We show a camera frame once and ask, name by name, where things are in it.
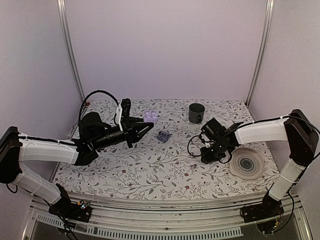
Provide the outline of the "light purple round earbud case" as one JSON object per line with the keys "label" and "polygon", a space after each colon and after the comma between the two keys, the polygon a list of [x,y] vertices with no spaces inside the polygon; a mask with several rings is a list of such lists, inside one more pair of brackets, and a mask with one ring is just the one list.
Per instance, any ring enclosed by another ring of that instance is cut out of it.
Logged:
{"label": "light purple round earbud case", "polygon": [[143,121],[145,123],[156,123],[158,121],[158,113],[154,110],[147,110],[143,114]]}

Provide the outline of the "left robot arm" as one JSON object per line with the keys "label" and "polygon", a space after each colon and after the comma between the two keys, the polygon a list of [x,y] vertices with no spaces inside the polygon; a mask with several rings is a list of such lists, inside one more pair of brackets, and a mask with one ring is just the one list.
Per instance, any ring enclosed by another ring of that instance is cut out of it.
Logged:
{"label": "left robot arm", "polygon": [[21,187],[31,195],[42,198],[49,205],[52,215],[87,223],[92,214],[89,202],[72,202],[60,184],[49,182],[25,163],[44,161],[87,166],[106,147],[126,142],[132,148],[153,127],[152,122],[127,114],[120,117],[117,125],[110,126],[102,122],[97,112],[89,112],[79,121],[78,139],[55,140],[28,136],[11,126],[0,140],[0,182]]}

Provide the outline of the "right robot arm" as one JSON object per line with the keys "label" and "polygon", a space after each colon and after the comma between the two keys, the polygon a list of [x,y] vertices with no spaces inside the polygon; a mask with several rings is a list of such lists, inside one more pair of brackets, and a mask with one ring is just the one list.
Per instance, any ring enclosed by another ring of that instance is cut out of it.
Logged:
{"label": "right robot arm", "polygon": [[236,122],[229,128],[215,118],[202,128],[200,137],[205,144],[200,149],[201,162],[220,161],[229,154],[233,157],[237,147],[256,142],[288,142],[289,159],[280,176],[264,195],[262,202],[241,208],[244,222],[264,220],[284,213],[282,199],[300,180],[307,167],[319,156],[316,152],[320,131],[303,112],[294,109],[290,114],[251,123]]}

